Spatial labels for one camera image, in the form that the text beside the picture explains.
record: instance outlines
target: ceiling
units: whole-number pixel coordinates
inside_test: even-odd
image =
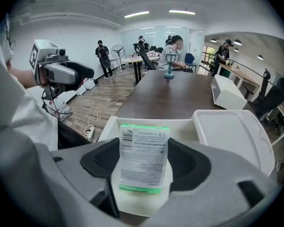
[[[34,16],[40,14],[42,14],[40,17],[42,19],[45,14],[49,13],[51,16],[55,13],[57,18],[63,16],[71,18],[75,16],[74,14],[80,14],[80,17],[85,16],[85,19],[99,17],[109,20],[115,23],[116,27],[137,19],[161,17],[184,17],[207,23],[213,14],[225,9],[224,1],[232,4],[228,6],[228,10],[233,9],[234,6],[240,9],[246,8],[246,10],[251,7],[253,10],[259,8],[259,6],[253,6],[248,0],[34,0],[33,3],[29,0],[18,0],[11,13],[11,18],[22,19],[25,22],[25,20],[36,19]],[[194,11],[196,15],[169,14],[170,9]],[[125,15],[146,10],[150,11],[149,15],[131,19],[124,18]]]
[[[213,38],[221,40],[221,42],[213,43],[210,41]],[[258,55],[262,55],[264,62],[274,68],[277,68],[284,61],[284,40],[274,36],[238,32],[208,35],[205,36],[204,41],[213,47],[218,47],[223,45],[226,39],[230,39],[232,43],[236,39],[242,42],[242,46],[233,44],[233,47],[229,48],[233,53],[243,54],[255,59]]]

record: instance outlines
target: glass wall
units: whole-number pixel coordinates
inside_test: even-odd
[[[179,51],[183,54],[188,52],[189,48],[189,29],[181,27],[150,27],[145,29],[135,29],[131,31],[126,31],[121,33],[122,45],[125,48],[125,57],[129,57],[130,54],[134,53],[133,44],[139,42],[139,36],[143,36],[145,41],[150,44],[150,46],[156,46],[157,48],[165,48],[165,41],[168,35],[174,36],[179,35],[184,40],[184,48]]]

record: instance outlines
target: blue chair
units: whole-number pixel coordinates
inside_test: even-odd
[[[186,53],[185,55],[185,65],[187,65],[188,67],[194,67],[195,66],[195,71],[197,69],[196,65],[193,65],[193,61],[194,61],[195,57],[190,54],[190,53]]]

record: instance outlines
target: barcode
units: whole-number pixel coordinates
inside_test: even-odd
[[[121,146],[132,147],[133,144],[133,133],[123,132]]]

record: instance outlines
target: green label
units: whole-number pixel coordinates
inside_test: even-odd
[[[144,188],[144,187],[131,187],[127,185],[119,184],[119,189],[129,192],[137,192],[137,193],[161,193],[161,188]]]

